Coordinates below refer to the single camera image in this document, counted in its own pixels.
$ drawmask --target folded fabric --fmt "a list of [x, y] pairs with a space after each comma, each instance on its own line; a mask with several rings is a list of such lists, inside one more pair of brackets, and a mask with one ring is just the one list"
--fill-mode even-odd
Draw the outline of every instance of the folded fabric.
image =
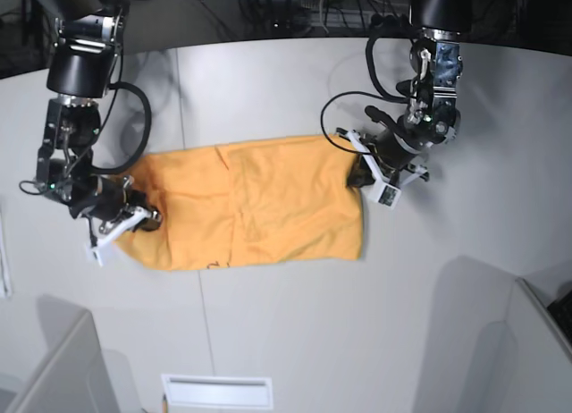
[[346, 184], [354, 160], [321, 136], [145, 156], [130, 174], [164, 221], [117, 244], [160, 270], [358, 259], [361, 199]]

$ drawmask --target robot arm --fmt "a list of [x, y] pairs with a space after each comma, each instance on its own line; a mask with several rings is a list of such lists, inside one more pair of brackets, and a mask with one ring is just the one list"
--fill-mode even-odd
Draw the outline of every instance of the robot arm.
[[370, 37], [366, 59], [374, 87], [382, 100], [407, 105], [397, 121], [375, 106], [366, 108], [372, 121], [386, 127], [378, 137], [341, 132], [362, 153], [349, 184], [370, 187], [371, 200], [394, 208], [401, 188], [416, 178], [429, 180], [427, 169], [412, 161], [429, 148], [455, 139], [460, 125], [457, 83], [463, 71], [458, 41], [461, 33], [470, 31], [471, 11], [472, 0], [410, 0], [409, 19], [420, 33], [410, 53], [416, 76], [397, 85], [400, 96], [391, 95], [379, 83], [373, 57], [379, 37]]
[[[39, 0], [56, 19], [57, 42], [47, 87], [57, 93], [48, 103], [44, 137], [38, 150], [32, 183], [43, 196], [67, 206], [73, 218], [89, 220], [91, 248], [109, 243], [126, 230], [156, 230], [162, 221], [133, 179], [121, 178], [143, 154], [151, 129], [151, 106], [139, 88], [111, 83], [122, 55], [123, 29], [129, 13], [127, 0]], [[119, 167], [95, 167], [92, 147], [101, 123], [97, 99], [108, 90], [125, 89], [140, 100], [145, 113], [143, 139], [128, 162]], [[99, 238], [92, 220], [102, 222]]]

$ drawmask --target white table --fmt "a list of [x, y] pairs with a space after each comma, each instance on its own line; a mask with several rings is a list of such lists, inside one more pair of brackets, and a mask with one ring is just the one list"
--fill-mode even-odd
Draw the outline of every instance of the white table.
[[[329, 97], [373, 91], [364, 48], [347, 38], [195, 46], [130, 57], [125, 79], [156, 110], [151, 152], [318, 134]], [[412, 76], [408, 42], [376, 51], [386, 87]], [[280, 413], [455, 411], [478, 334], [504, 319], [514, 275], [572, 258], [572, 59], [487, 46], [462, 55], [459, 138], [435, 150], [432, 181], [412, 185], [394, 212], [366, 207], [361, 261], [177, 274], [127, 258], [86, 264], [83, 223], [18, 191], [34, 173], [51, 94], [45, 72], [0, 82], [0, 195], [16, 292], [0, 304], [13, 334], [0, 338], [13, 352], [0, 373], [21, 374], [43, 353], [38, 298], [49, 295], [93, 311], [103, 347], [127, 361], [149, 409], [165, 372], [271, 376]], [[370, 103], [348, 97], [326, 123], [374, 128]], [[136, 104], [116, 106], [103, 160], [121, 154], [118, 131]]]

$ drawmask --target wire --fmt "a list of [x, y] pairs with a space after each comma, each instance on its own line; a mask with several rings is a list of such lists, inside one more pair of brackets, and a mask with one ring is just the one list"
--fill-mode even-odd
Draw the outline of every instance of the wire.
[[[484, 13], [482, 14], [482, 16], [477, 19], [475, 22], [479, 22], [479, 21], [483, 21], [485, 19], [486, 14], [488, 13], [488, 11], [491, 9], [492, 6], [496, 5], [496, 2], [499, 2], [500, 0], [491, 0], [491, 2], [489, 3], [489, 5], [485, 8]], [[488, 35], [484, 35], [478, 38], [471, 38], [472, 42], [489, 42], [489, 43], [493, 43], [496, 42], [498, 39], [500, 39], [505, 33], [507, 33], [507, 31], [509, 31], [510, 25], [513, 22], [514, 19], [514, 15], [515, 15], [515, 3], [517, 2], [517, 0], [502, 0], [504, 6], [503, 9], [501, 10], [501, 16], [500, 18], [497, 20], [497, 29], [493, 32], [490, 33]]]
[[[117, 82], [121, 82], [122, 76], [123, 76], [123, 62], [125, 61], [125, 54], [124, 54], [123, 47], [122, 47], [122, 52], [121, 52], [121, 58], [122, 59], [119, 63], [119, 76], [117, 77]], [[101, 134], [101, 132], [104, 130], [105, 126], [107, 125], [107, 122], [109, 121], [109, 117], [111, 116], [111, 111], [114, 109], [115, 100], [117, 100], [117, 93], [118, 92], [119, 92], [119, 89], [116, 88], [115, 92], [114, 92], [114, 97], [112, 98], [111, 104], [109, 105], [109, 109], [107, 110], [107, 115], [105, 116], [105, 119], [104, 119], [103, 123], [101, 124], [101, 129], [99, 129], [99, 134]]]
[[91, 243], [92, 248], [95, 248], [97, 246], [97, 237], [93, 233], [93, 220], [89, 216], [86, 216], [86, 215], [84, 215], [83, 217], [88, 220], [89, 243]]
[[[213, 18], [213, 20], [216, 21], [216, 23], [218, 24], [218, 27], [221, 27], [221, 28], [224, 29], [224, 31], [225, 31], [226, 34], [228, 35], [227, 38], [228, 38], [229, 41], [232, 42], [232, 41], [238, 41], [238, 40], [240, 40], [239, 37], [238, 37], [238, 35], [237, 35], [234, 31], [232, 31], [232, 29], [231, 29], [223, 20], [221, 20], [221, 19], [219, 18], [219, 16], [216, 15], [216, 13], [215, 13], [210, 7], [208, 7], [208, 6], [205, 4], [205, 0], [195, 0], [195, 1], [200, 2], [200, 4], [201, 4], [201, 6], [203, 7], [203, 9], [204, 9], [208, 14], [211, 15], [211, 17]], [[216, 29], [217, 34], [218, 34], [218, 28], [217, 28], [217, 26], [214, 26], [214, 28]]]
[[346, 147], [342, 147], [340, 145], [338, 145], [336, 142], [334, 142], [332, 140], [332, 138], [330, 138], [330, 136], [328, 135], [327, 131], [325, 130], [325, 126], [324, 126], [324, 115], [325, 115], [325, 111], [326, 109], [336, 100], [338, 100], [339, 98], [345, 97], [345, 96], [366, 96], [366, 97], [371, 97], [371, 98], [375, 98], [377, 100], [382, 100], [384, 102], [387, 101], [386, 98], [384, 97], [380, 97], [377, 96], [375, 94], [371, 94], [371, 93], [366, 93], [365, 91], [345, 91], [343, 93], [340, 93], [334, 97], [332, 97], [330, 100], [328, 100], [328, 103], [326, 103], [324, 105], [324, 107], [322, 108], [322, 112], [320, 113], [320, 127], [322, 128], [322, 133], [324, 135], [324, 137], [328, 140], [328, 142], [330, 142], [332, 145], [334, 145], [336, 148], [341, 149], [342, 151], [345, 152], [349, 152], [351, 154], [356, 154], [358, 156], [373, 156], [374, 154], [371, 152], [361, 152], [361, 151], [356, 151], [353, 149], [347, 149]]
[[16, 15], [16, 16], [20, 17], [21, 13], [20, 13], [19, 9], [15, 9], [12, 11], [8, 11], [7, 13], [0, 14], [0, 18], [9, 17], [10, 15]]
[[359, 18], [361, 19], [361, 27], [364, 29], [364, 31], [367, 31], [366, 20], [364, 20], [364, 9], [361, 6], [361, 1], [356, 0], [356, 2], [357, 2], [357, 8], [359, 9]]
[[143, 155], [143, 152], [145, 152], [145, 148], [147, 147], [147, 143], [149, 142], [149, 136], [151, 134], [151, 123], [153, 121], [153, 114], [151, 112], [151, 104], [149, 103], [149, 99], [147, 98], [145, 93], [139, 87], [136, 87], [133, 84], [130, 84], [128, 82], [115, 82], [114, 84], [112, 84], [110, 86], [110, 88], [124, 89], [126, 91], [129, 91], [130, 93], [133, 93], [135, 96], [137, 96], [139, 98], [139, 100], [141, 100], [141, 104], [143, 105], [143, 112], [145, 114], [145, 124], [143, 126], [143, 137], [141, 138], [141, 142], [139, 143], [139, 146], [137, 147], [137, 149], [135, 150], [133, 155], [130, 156], [129, 159], [125, 163], [123, 163], [122, 165], [119, 165], [117, 167], [112, 167], [109, 169], [95, 167], [92, 165], [91, 170], [95, 174], [111, 174], [111, 175], [114, 175], [114, 174], [122, 174], [122, 173], [126, 172], [127, 170], [129, 170], [135, 163], [137, 163], [137, 160], [139, 160], [141, 158], [141, 156]]
[[367, 0], [367, 4], [369, 4], [369, 7], [372, 8], [374, 12], [379, 15], [379, 11], [377, 10], [377, 8], [375, 7], [375, 5], [372, 3], [371, 0]]
[[395, 16], [395, 18], [399, 18], [397, 11], [395, 10], [395, 7], [393, 6], [391, 0], [373, 0], [373, 1], [377, 2], [378, 4], [383, 4], [383, 6], [385, 6], [387, 2], [387, 5], [390, 7], [390, 11], [393, 14], [393, 16]]
[[318, 14], [320, 16], [320, 25], [322, 26], [322, 29], [324, 29], [326, 35], [330, 34], [330, 31], [328, 30], [328, 28], [325, 25], [324, 22], [324, 3], [325, 0], [320, 0], [319, 5], [318, 5]]
[[485, 6], [485, 8], [483, 9], [483, 13], [481, 13], [481, 15], [476, 18], [473, 23], [478, 23], [484, 20], [484, 18], [486, 17], [486, 14], [489, 13], [489, 11], [491, 10], [491, 8], [496, 4], [498, 0], [490, 0], [489, 3]]
[[[36, 189], [36, 191], [26, 190], [24, 188], [24, 185], [32, 185]], [[20, 181], [18, 187], [20, 188], [21, 192], [23, 192], [28, 196], [43, 196], [47, 193], [47, 191], [40, 190], [40, 188], [38, 188], [38, 183], [35, 181]]]
[[374, 32], [369, 37], [366, 44], [366, 64], [367, 64], [367, 71], [369, 72], [369, 78], [374, 84], [374, 88], [383, 97], [385, 101], [391, 103], [405, 104], [408, 102], [407, 97], [398, 97], [388, 93], [381, 84], [381, 82], [379, 81], [379, 79], [377, 78], [377, 72], [375, 70], [375, 60], [374, 60], [374, 46], [375, 46], [375, 41], [378, 38], [379, 34]]
[[47, 51], [46, 65], [49, 65], [49, 58], [52, 55], [52, 48], [54, 47], [54, 31], [52, 29], [52, 23], [46, 14], [46, 10], [43, 10], [42, 18], [44, 26], [47, 25], [47, 30], [44, 27], [43, 32], [44, 32], [44, 37], [47, 38], [47, 48], [45, 48], [45, 50]]
[[335, 6], [332, 6], [332, 9], [335, 9], [338, 13], [340, 13], [341, 20], [343, 21], [343, 25], [346, 27], [346, 29], [348, 29], [349, 33], [351, 33], [353, 36], [355, 36], [354, 30], [349, 26], [348, 21], [346, 20], [346, 14], [342, 11], [342, 9], [336, 8]]
[[250, 13], [248, 13], [247, 8], [245, 6], [242, 5], [242, 2], [246, 1], [246, 0], [239, 0], [239, 9], [240, 9], [240, 14], [242, 15], [242, 17], [244, 17], [244, 19], [249, 22], [252, 25], [256, 25], [256, 22], [254, 20], [254, 18], [252, 16], [250, 16]]
[[201, 6], [208, 12], [211, 14], [211, 16], [214, 18], [214, 20], [219, 24], [219, 26], [221, 26], [226, 33], [229, 35], [229, 37], [231, 38], [231, 40], [240, 40], [239, 37], [237, 36], [236, 33], [234, 33], [234, 31], [231, 30], [231, 28], [229, 26], [226, 25], [226, 23], [221, 20], [218, 15], [216, 15], [216, 13], [209, 8], [208, 6], [206, 6], [204, 1], [200, 2]]
[[2, 58], [2, 60], [5, 60], [12, 69], [20, 69], [20, 67], [15, 62], [13, 62], [10, 59], [10, 57], [8, 57], [8, 55], [0, 53], [0, 58]]

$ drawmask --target white vent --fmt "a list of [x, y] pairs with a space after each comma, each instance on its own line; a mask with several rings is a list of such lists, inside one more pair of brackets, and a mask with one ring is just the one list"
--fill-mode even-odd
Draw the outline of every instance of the white vent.
[[162, 375], [167, 402], [174, 407], [273, 409], [272, 379]]

